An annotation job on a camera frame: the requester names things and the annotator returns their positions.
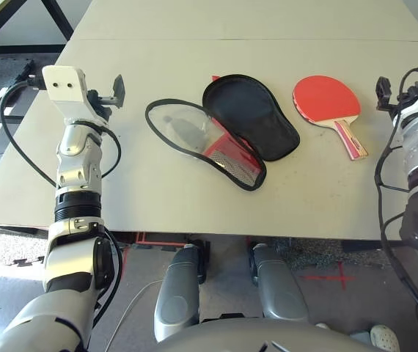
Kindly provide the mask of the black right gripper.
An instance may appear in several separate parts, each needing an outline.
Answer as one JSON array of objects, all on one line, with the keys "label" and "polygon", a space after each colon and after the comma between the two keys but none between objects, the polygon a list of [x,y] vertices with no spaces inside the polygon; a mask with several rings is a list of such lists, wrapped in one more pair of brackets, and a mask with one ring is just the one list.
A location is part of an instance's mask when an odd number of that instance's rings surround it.
[{"label": "black right gripper", "polygon": [[[391,84],[388,78],[380,76],[375,86],[375,94],[377,97],[377,110],[379,111],[391,111],[392,104],[389,103],[391,98]],[[404,110],[413,105],[418,100],[418,82],[411,85],[406,92],[398,95],[398,102],[393,110],[391,118],[394,120],[398,114],[398,110]]]}]

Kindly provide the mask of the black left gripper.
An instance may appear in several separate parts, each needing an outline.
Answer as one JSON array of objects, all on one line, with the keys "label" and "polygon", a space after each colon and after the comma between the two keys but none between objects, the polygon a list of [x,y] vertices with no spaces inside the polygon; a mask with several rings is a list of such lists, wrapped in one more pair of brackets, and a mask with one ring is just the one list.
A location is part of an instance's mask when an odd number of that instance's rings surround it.
[{"label": "black left gripper", "polygon": [[105,121],[109,121],[112,114],[111,106],[122,108],[125,98],[125,85],[121,75],[118,75],[114,80],[113,85],[114,97],[101,97],[94,89],[87,91],[87,100],[95,113],[103,118]]}]

